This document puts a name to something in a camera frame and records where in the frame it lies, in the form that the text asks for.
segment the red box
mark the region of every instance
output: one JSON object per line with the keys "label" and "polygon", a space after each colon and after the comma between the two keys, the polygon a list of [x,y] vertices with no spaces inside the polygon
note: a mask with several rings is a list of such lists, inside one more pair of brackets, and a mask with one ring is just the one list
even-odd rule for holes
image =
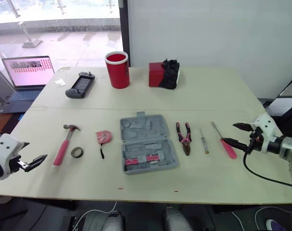
{"label": "red box", "polygon": [[158,87],[164,77],[163,63],[149,63],[149,86]]}

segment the laptop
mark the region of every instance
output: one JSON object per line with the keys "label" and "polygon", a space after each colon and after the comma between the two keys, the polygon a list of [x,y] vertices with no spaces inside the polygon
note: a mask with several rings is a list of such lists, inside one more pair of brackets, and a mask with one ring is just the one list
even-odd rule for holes
{"label": "laptop", "polygon": [[2,62],[15,91],[0,108],[0,113],[26,112],[54,75],[50,57],[4,58]]}

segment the pink screwdriver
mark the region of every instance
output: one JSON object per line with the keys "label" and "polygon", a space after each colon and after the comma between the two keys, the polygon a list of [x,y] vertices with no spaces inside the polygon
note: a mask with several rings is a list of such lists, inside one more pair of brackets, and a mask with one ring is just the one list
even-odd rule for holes
{"label": "pink screwdriver", "polygon": [[236,159],[237,158],[236,152],[234,151],[234,149],[230,145],[225,143],[225,141],[222,139],[222,136],[221,136],[220,132],[218,131],[217,126],[214,124],[214,122],[212,122],[212,126],[218,132],[218,134],[220,136],[220,142],[222,143],[222,145],[223,145],[224,149],[226,150],[227,154],[229,155],[229,157],[231,157],[232,159]]}

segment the table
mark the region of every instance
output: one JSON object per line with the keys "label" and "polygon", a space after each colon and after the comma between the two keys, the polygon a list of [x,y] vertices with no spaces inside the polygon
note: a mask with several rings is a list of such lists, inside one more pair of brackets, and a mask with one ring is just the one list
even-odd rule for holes
{"label": "table", "polygon": [[[96,75],[87,98],[73,100],[65,96],[80,71]],[[242,165],[243,152],[230,159],[221,146],[210,121],[221,133],[248,143],[249,134],[232,126],[250,122],[264,108],[244,84],[237,72],[224,68],[182,68],[177,89],[147,86],[147,70],[130,68],[131,84],[124,90],[110,86],[105,68],[71,68],[57,71],[12,134],[30,145],[21,150],[24,161],[48,154],[41,166],[19,171],[0,181],[0,194],[34,198],[72,200],[118,200],[211,204],[292,203],[292,188],[260,179]],[[57,87],[62,78],[67,85]],[[167,122],[179,166],[169,170],[125,175],[121,169],[119,120],[135,116],[162,114]],[[176,121],[189,122],[191,154],[185,156],[175,131]],[[73,159],[67,152],[61,166],[53,165],[61,142],[67,135],[63,124],[76,124],[82,131],[73,134],[68,150],[81,146],[84,156]],[[209,146],[205,154],[199,127]],[[111,143],[104,146],[105,159],[95,132],[109,130]],[[248,166],[259,174],[291,182],[288,162],[274,154],[253,152]]]}

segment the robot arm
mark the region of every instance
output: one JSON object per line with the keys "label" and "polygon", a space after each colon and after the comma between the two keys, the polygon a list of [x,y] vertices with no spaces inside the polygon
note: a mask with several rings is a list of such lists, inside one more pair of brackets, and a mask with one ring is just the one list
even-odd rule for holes
{"label": "robot arm", "polygon": [[292,138],[274,136],[277,126],[268,114],[259,116],[253,123],[236,123],[234,126],[241,130],[251,132],[250,144],[247,146],[246,144],[238,142],[238,140],[223,138],[226,143],[243,150],[245,156],[250,154],[253,150],[262,153],[270,152],[278,154],[280,158],[289,162],[289,170],[292,177]]}
{"label": "robot arm", "polygon": [[10,134],[0,134],[0,180],[6,179],[20,168],[29,172],[44,161],[47,155],[37,157],[30,164],[20,160],[21,156],[18,152],[27,145],[29,143],[19,141]]}

